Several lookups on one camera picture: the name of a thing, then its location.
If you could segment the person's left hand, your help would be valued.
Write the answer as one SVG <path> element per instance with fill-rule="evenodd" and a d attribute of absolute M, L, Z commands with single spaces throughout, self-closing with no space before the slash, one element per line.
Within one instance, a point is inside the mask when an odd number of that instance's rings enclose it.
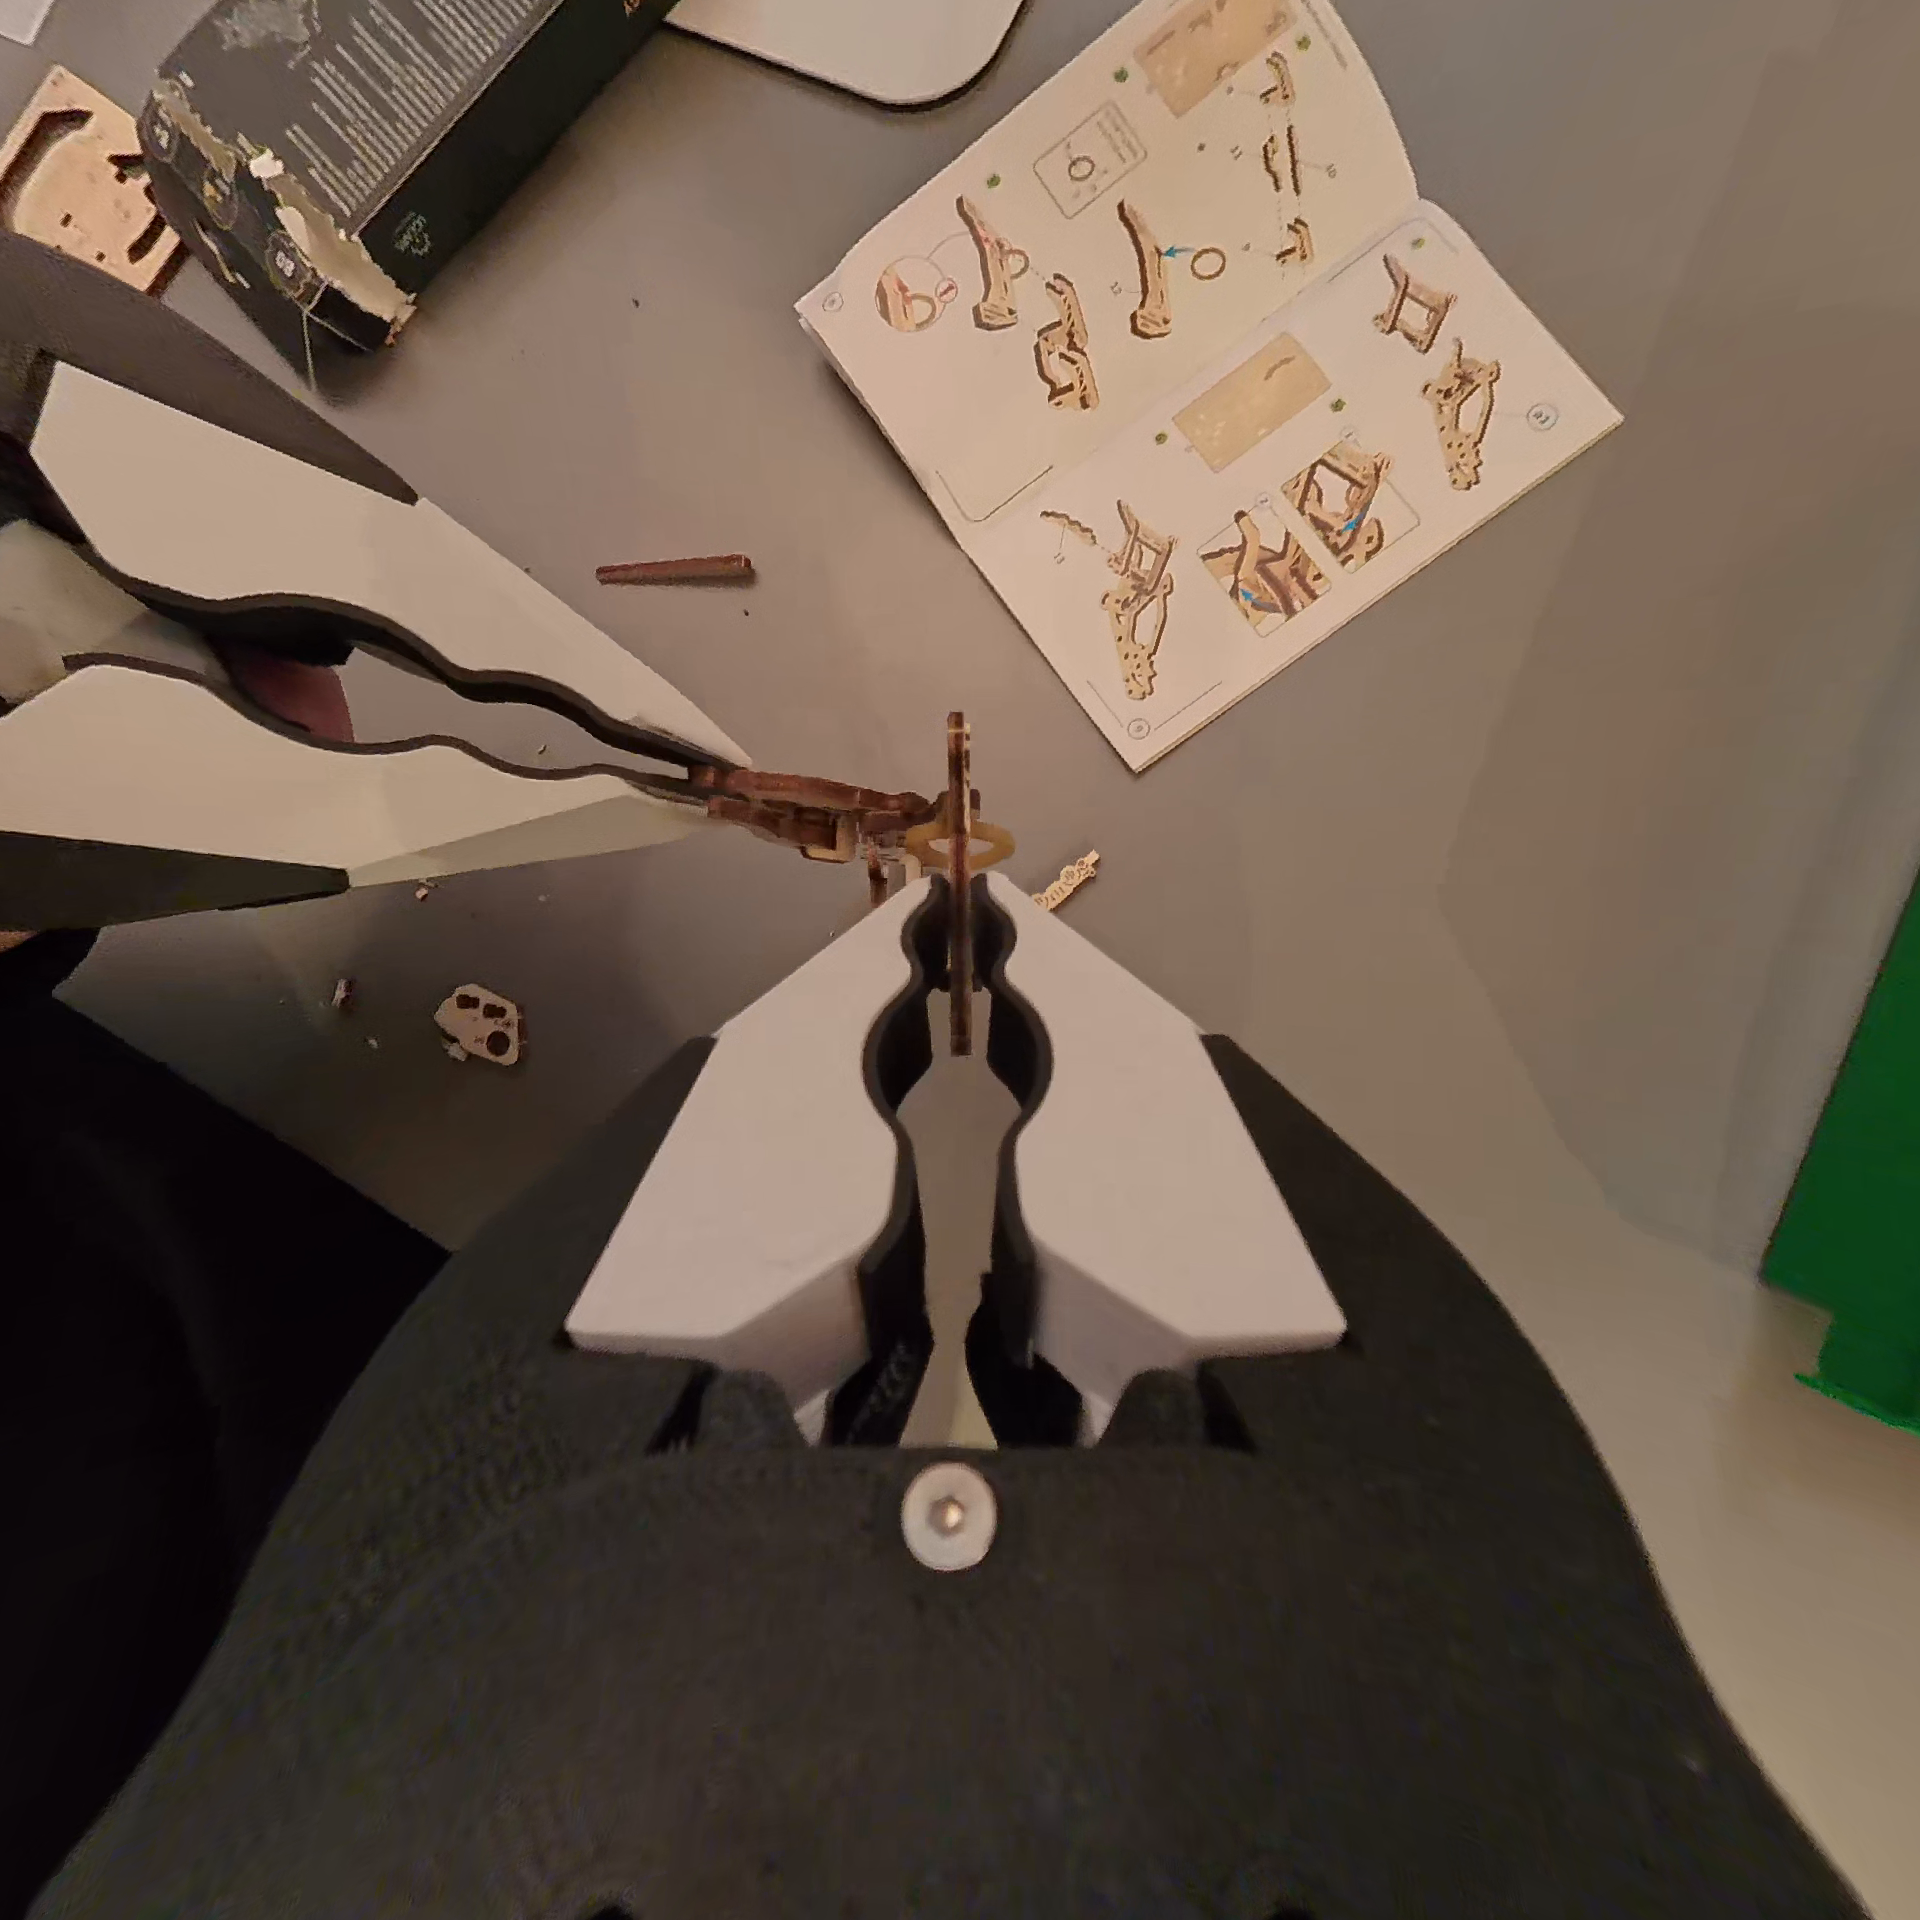
<path fill-rule="evenodd" d="M 232 687 L 258 711 L 326 743 L 354 742 L 354 720 L 338 669 L 283 661 L 252 645 L 232 645 L 224 661 Z"/>

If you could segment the wooden model bow frame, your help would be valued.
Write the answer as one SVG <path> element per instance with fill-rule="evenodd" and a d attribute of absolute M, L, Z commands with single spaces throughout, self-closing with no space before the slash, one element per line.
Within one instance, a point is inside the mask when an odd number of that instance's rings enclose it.
<path fill-rule="evenodd" d="M 959 825 L 962 833 L 980 815 L 980 793 L 974 788 L 974 729 L 962 709 L 946 711 L 943 725 L 943 793 L 939 820 Z M 935 909 L 935 948 L 942 957 L 939 987 L 946 993 L 946 1048 L 952 1059 L 974 1054 L 974 992 L 977 992 L 977 954 L 974 954 L 974 877 L 968 870 L 922 871 L 907 848 L 888 848 L 887 857 L 865 857 L 872 874 L 872 902 L 888 902 L 910 881 L 910 870 L 933 886 Z"/>

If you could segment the model instruction booklet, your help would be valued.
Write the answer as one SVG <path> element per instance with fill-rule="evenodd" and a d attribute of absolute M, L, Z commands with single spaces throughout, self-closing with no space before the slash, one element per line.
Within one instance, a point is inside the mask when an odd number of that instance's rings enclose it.
<path fill-rule="evenodd" d="M 1334 4 L 1137 7 L 795 318 L 1132 774 L 1620 424 Z"/>

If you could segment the black model box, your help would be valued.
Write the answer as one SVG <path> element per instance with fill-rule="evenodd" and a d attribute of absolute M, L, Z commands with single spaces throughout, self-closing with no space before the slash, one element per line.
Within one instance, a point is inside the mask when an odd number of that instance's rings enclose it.
<path fill-rule="evenodd" d="M 667 4 L 216 4 L 159 64 L 159 213 L 283 351 L 389 348 Z"/>

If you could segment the wooden document stand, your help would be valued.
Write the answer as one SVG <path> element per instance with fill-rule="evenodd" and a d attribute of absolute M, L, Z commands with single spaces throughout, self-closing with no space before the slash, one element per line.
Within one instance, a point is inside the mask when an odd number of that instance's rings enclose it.
<path fill-rule="evenodd" d="M 882 107 L 971 88 L 1022 4 L 673 4 L 666 25 Z"/>

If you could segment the small wooden offcut piece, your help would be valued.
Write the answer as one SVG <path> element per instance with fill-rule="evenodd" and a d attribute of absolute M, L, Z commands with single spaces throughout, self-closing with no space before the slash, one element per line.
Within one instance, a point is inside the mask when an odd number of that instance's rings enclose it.
<path fill-rule="evenodd" d="M 480 982 L 452 987 L 432 1011 L 432 1027 L 452 1059 L 511 1070 L 522 1059 L 522 1011 Z"/>

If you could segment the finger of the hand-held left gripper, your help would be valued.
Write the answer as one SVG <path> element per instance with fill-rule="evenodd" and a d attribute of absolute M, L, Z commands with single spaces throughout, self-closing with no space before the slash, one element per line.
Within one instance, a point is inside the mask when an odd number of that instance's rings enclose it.
<path fill-rule="evenodd" d="M 85 665 L 2 719 L 2 829 L 333 870 L 348 886 L 635 852 L 707 832 L 614 774 L 518 774 L 426 742 L 320 743 L 142 665 Z"/>
<path fill-rule="evenodd" d="M 129 588 L 192 610 L 342 610 L 468 684 L 548 690 L 688 762 L 749 765 L 651 665 L 429 499 L 403 505 L 68 363 L 31 457 Z"/>

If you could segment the wooden offcut sheet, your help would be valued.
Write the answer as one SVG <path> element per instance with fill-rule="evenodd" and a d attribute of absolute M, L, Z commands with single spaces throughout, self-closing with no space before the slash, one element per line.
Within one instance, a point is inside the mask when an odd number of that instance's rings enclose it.
<path fill-rule="evenodd" d="M 153 300 L 185 257 L 133 116 L 60 64 L 2 138 L 2 231 Z"/>

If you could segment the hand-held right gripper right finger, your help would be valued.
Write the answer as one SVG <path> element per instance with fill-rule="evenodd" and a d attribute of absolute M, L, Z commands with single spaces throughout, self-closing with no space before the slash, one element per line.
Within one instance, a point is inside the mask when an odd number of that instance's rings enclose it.
<path fill-rule="evenodd" d="M 993 1014 L 1036 1024 L 1012 1149 L 1030 1352 L 1084 1406 L 1150 1372 L 1328 1352 L 1334 1298 L 1203 1028 L 1001 877 Z"/>

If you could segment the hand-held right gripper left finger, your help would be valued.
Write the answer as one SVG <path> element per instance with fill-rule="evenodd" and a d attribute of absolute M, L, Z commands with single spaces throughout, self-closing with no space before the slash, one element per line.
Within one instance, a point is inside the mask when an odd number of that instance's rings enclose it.
<path fill-rule="evenodd" d="M 717 1028 L 564 1330 L 582 1352 L 765 1374 L 817 1406 L 872 1353 L 856 1262 L 898 1137 L 865 1046 L 911 979 L 923 881 Z"/>

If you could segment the green plastic bin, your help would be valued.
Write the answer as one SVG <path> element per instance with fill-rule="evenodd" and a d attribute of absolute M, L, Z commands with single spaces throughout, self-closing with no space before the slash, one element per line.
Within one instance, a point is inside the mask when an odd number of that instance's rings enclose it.
<path fill-rule="evenodd" d="M 1812 1391 L 1916 1432 L 1916 892 L 1793 1181 L 1762 1281 L 1821 1307 Z"/>

